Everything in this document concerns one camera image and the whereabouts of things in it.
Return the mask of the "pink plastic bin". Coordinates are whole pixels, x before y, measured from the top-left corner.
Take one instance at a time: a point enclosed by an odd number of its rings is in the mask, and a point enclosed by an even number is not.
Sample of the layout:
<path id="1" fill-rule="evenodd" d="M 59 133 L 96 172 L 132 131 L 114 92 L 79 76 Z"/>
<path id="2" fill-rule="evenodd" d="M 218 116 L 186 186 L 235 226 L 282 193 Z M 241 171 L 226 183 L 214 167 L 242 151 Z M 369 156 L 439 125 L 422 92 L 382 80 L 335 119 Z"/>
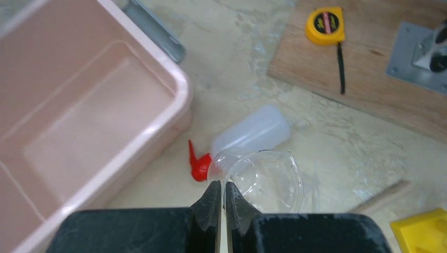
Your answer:
<path id="1" fill-rule="evenodd" d="M 191 122 L 186 73 L 113 1 L 31 1 L 1 28 L 1 252 L 44 251 Z"/>

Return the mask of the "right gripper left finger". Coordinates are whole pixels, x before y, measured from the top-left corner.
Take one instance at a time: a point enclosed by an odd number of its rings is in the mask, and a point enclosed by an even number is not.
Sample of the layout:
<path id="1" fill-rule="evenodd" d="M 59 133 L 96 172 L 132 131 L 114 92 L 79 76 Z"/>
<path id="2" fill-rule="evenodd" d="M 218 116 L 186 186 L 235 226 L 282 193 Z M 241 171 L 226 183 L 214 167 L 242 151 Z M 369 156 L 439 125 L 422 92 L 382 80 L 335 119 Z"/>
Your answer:
<path id="1" fill-rule="evenodd" d="M 193 205 L 82 210 L 60 225 L 46 252 L 217 252 L 221 183 Z"/>

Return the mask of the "round wooden dowel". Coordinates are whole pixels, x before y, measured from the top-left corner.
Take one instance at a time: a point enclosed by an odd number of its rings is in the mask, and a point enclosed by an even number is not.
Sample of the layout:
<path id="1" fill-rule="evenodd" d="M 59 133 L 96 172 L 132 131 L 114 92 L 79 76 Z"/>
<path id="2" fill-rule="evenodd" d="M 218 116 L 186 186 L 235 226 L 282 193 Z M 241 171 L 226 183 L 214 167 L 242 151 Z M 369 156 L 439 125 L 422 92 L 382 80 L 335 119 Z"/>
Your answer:
<path id="1" fill-rule="evenodd" d="M 347 211 L 347 213 L 356 213 L 361 215 L 372 215 L 376 211 L 384 208 L 391 202 L 403 197 L 409 193 L 414 187 L 414 183 L 408 180 L 400 180 L 393 185 L 387 187 L 380 193 L 369 198 L 357 207 Z"/>

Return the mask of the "yellow test tube rack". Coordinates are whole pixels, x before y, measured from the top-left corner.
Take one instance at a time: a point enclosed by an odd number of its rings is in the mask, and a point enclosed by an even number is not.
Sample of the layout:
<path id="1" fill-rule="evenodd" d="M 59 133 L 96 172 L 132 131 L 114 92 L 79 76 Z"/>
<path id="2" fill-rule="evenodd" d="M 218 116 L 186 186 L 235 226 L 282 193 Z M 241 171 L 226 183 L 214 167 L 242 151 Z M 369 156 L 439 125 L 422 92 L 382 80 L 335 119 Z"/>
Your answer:
<path id="1" fill-rule="evenodd" d="M 446 252 L 446 211 L 442 208 L 392 221 L 402 252 Z"/>

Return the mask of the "white squeeze bottle red cap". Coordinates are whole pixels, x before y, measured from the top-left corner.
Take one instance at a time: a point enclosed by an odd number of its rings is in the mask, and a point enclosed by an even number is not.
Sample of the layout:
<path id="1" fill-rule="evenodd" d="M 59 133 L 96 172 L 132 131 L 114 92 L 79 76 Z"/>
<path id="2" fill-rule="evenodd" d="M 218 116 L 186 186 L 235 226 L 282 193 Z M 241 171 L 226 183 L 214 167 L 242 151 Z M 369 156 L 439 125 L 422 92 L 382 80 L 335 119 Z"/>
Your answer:
<path id="1" fill-rule="evenodd" d="M 270 150 L 289 137 L 290 127 L 282 112 L 277 107 L 266 104 L 215 137 L 211 142 L 210 152 L 199 158 L 195 155 L 192 140 L 188 140 L 191 175 L 198 182 L 207 180 L 212 160 L 227 148 Z"/>

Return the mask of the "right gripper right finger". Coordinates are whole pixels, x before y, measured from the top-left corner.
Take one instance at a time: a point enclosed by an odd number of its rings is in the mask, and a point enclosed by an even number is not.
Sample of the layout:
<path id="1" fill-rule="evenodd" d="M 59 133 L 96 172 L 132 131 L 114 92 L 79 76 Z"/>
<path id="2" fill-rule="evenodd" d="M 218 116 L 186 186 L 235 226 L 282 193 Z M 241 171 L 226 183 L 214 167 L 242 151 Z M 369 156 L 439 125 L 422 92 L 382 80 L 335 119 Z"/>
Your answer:
<path id="1" fill-rule="evenodd" d="M 382 230 L 354 213 L 261 213 L 225 186 L 229 252 L 391 252 Z"/>

